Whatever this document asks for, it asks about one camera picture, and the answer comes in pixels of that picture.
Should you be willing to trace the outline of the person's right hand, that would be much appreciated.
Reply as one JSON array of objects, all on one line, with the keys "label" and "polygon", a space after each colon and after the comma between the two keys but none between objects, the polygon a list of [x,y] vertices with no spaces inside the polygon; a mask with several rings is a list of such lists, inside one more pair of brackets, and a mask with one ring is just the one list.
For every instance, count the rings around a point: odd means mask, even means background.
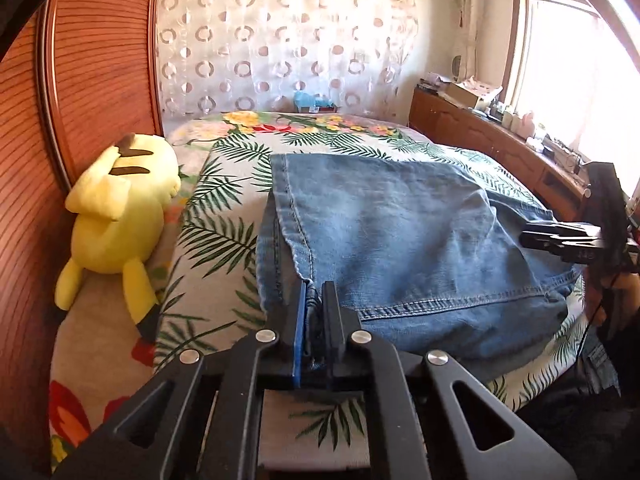
[{"label": "person's right hand", "polygon": [[602,301],[604,292],[612,290],[614,296],[614,325],[622,330],[639,310],[639,275],[621,273],[600,275],[587,269],[585,279],[585,312],[594,326],[602,326],[608,320]]}]

